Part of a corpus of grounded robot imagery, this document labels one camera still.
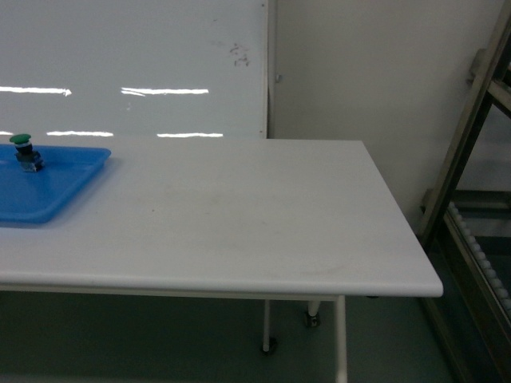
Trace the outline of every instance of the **metal frame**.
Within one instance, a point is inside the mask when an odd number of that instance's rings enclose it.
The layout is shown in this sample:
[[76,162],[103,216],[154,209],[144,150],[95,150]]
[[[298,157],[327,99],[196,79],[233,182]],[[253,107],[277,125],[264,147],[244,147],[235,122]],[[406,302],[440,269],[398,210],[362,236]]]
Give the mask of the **metal frame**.
[[[473,321],[493,362],[493,366],[488,368],[495,369],[495,374],[502,381],[511,381],[510,317],[489,284],[488,273],[485,274],[477,260],[477,256],[481,255],[476,254],[477,240],[466,235],[462,219],[454,214],[457,210],[448,209],[448,206],[455,199],[463,211],[479,216],[511,218],[509,193],[455,190],[490,108],[495,105],[511,118],[510,61],[511,0],[506,0],[489,46],[480,50],[474,59],[472,89],[434,189],[426,194],[425,214],[418,232],[421,245],[429,255],[434,243],[439,245],[449,269],[447,274],[457,285],[457,291],[452,294],[460,294],[463,298],[471,317],[469,320]],[[442,313],[438,301],[423,299],[422,303],[458,378],[464,382],[474,381],[462,355],[464,350],[460,349],[449,329],[449,315]]]
[[489,47],[485,51],[481,67],[473,80],[469,99],[461,114],[429,203],[426,205],[426,211],[418,233],[421,245],[426,252],[430,250],[433,244],[435,235],[442,223],[442,216],[458,185],[482,125],[494,103],[494,97],[489,93],[489,87],[492,86],[492,90],[495,92],[496,85],[500,86],[507,73],[511,59],[510,37],[511,1],[508,0],[502,6]]

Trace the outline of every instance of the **metal rack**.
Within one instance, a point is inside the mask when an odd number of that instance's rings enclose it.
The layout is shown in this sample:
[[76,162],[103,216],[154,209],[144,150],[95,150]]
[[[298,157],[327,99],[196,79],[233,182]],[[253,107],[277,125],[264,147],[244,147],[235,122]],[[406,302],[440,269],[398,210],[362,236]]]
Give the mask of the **metal rack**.
[[[511,118],[510,62],[511,0],[502,7],[489,46],[474,60],[472,89],[436,184],[426,193],[419,229],[423,248],[451,289],[442,299],[424,299],[423,306],[464,382],[481,381],[477,375],[483,370],[484,381],[511,381],[509,292],[484,251],[487,244],[481,246],[487,239],[473,236],[465,222],[468,216],[511,218],[511,193],[456,190],[490,108]],[[456,318],[456,305],[466,318]],[[460,341],[460,322],[473,336],[472,355]]]

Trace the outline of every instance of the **green button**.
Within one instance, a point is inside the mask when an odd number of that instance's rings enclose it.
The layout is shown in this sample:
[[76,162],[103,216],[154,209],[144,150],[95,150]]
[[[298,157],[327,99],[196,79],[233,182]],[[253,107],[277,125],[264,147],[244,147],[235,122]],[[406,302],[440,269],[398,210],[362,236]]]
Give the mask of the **green button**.
[[12,136],[9,139],[9,141],[14,143],[14,144],[16,144],[16,145],[21,145],[21,144],[26,144],[27,142],[29,142],[30,137],[31,137],[31,135],[30,134],[26,134],[26,133],[17,134],[16,136]]

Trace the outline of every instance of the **table leg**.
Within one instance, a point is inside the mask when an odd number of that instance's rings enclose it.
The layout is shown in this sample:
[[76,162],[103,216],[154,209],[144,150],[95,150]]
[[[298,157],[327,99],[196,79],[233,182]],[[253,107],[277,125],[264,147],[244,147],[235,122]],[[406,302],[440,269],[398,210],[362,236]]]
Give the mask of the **table leg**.
[[337,346],[336,383],[347,383],[347,342],[346,342],[346,305],[344,295],[335,299],[335,340]]
[[317,315],[320,304],[321,301],[309,301],[307,309],[310,316],[315,317]]
[[263,325],[263,347],[261,350],[265,355],[271,355],[275,352],[277,341],[270,338],[270,300],[264,301],[264,325]]

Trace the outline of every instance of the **table foot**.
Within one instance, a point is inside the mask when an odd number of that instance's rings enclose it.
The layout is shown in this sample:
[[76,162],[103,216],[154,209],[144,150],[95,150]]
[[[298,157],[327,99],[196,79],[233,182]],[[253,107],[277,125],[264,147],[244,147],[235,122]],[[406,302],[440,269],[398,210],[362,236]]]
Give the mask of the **table foot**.
[[305,311],[305,313],[303,313],[303,320],[305,321],[305,326],[308,328],[318,327],[321,324],[319,313],[310,315],[308,311]]
[[267,345],[263,344],[261,346],[261,352],[266,356],[272,355],[275,352],[275,350],[277,349],[278,344],[279,343],[277,342],[277,340],[275,338],[270,338]]

